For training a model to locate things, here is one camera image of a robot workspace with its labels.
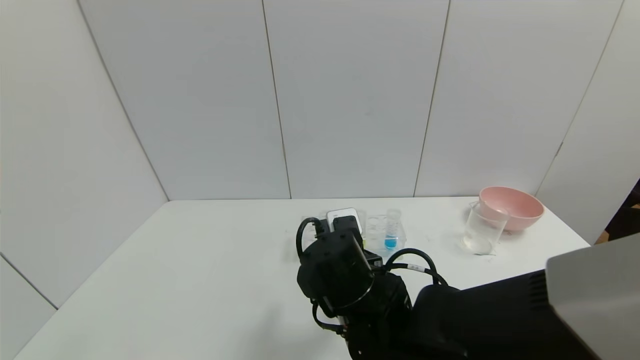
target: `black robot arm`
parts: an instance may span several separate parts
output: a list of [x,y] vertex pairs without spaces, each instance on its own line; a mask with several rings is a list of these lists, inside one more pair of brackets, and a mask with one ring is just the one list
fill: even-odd
[[[317,240],[305,250],[307,224]],[[353,359],[593,359],[548,303],[545,271],[460,291],[450,287],[423,251],[403,249],[386,264],[363,248],[354,217],[300,224],[296,248],[298,285],[323,329],[342,336]],[[404,254],[424,258],[429,268],[395,263]],[[412,306],[400,276],[405,268],[432,276]],[[322,309],[340,324],[317,319]]]

